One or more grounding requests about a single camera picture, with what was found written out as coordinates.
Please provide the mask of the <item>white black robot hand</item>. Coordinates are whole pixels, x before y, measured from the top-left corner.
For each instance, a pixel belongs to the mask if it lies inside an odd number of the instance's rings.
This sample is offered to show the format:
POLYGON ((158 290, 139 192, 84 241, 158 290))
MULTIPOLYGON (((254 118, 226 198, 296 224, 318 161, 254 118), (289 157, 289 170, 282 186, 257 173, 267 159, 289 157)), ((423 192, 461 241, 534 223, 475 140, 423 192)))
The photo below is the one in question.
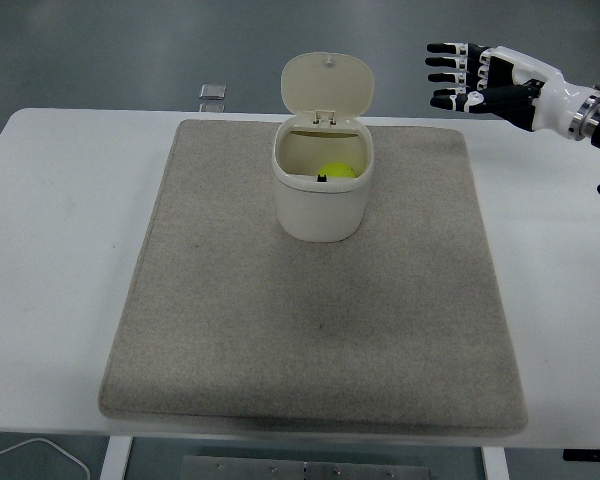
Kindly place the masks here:
POLYGON ((428 76, 446 85, 430 99, 435 108, 493 114, 525 131, 580 139, 585 117, 600 103, 600 91, 571 84, 559 69, 504 46, 443 42, 427 51, 425 63, 445 69, 428 76))

